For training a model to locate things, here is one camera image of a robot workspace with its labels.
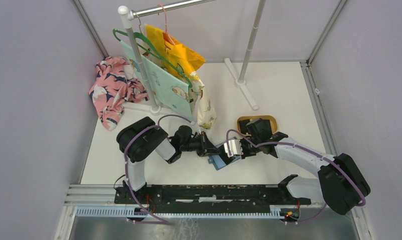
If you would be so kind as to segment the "blue leather card holder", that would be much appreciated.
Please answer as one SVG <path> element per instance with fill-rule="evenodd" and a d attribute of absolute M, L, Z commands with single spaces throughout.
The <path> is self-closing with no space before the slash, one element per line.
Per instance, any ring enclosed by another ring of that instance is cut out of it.
<path fill-rule="evenodd" d="M 229 164 L 242 159 L 240 155 L 234 156 L 234 157 L 228 157 L 225 150 L 224 150 L 224 143 L 226 141 L 222 142 L 221 144 L 216 145 L 218 149 L 220 149 L 221 153 L 219 155 L 211 155 L 208 156 L 208 162 L 210 164 L 213 164 L 215 169 L 218 171 Z"/>

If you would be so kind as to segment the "tan oval card tray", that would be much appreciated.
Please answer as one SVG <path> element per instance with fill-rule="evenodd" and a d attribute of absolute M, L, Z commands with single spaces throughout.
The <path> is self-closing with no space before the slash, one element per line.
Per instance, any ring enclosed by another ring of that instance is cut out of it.
<path fill-rule="evenodd" d="M 270 126 L 271 126 L 271 131 L 273 133 L 276 133 L 278 131 L 278 124 L 276 119 L 271 116 L 271 115 L 254 115 L 254 116 L 241 116 L 237 119 L 237 130 L 245 135 L 248 134 L 247 130 L 247 123 L 250 122 L 251 120 L 261 118 L 265 121 L 269 121 Z"/>

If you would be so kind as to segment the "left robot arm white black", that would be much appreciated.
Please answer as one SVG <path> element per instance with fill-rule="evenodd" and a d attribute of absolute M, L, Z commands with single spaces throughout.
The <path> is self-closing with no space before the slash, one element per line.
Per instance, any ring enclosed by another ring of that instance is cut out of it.
<path fill-rule="evenodd" d="M 183 152 L 195 152 L 199 157 L 219 155 L 217 148 L 204 131 L 194 133 L 188 125 L 181 125 L 173 136 L 161 128 L 150 117 L 144 117 L 122 129 L 116 141 L 125 157 L 127 198 L 134 204 L 146 197 L 145 159 L 156 152 L 166 163 L 180 159 Z"/>

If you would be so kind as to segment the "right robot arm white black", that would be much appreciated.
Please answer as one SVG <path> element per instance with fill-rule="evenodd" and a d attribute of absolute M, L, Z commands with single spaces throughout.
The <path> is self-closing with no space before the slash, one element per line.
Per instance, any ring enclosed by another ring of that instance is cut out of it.
<path fill-rule="evenodd" d="M 345 153 L 332 155 L 306 147 L 277 131 L 269 119 L 242 118 L 237 122 L 243 158 L 262 152 L 297 165 L 314 178 L 295 176 L 278 189 L 278 199 L 290 204 L 297 198 L 323 202 L 334 212 L 345 215 L 365 205 L 371 189 L 353 158 Z"/>

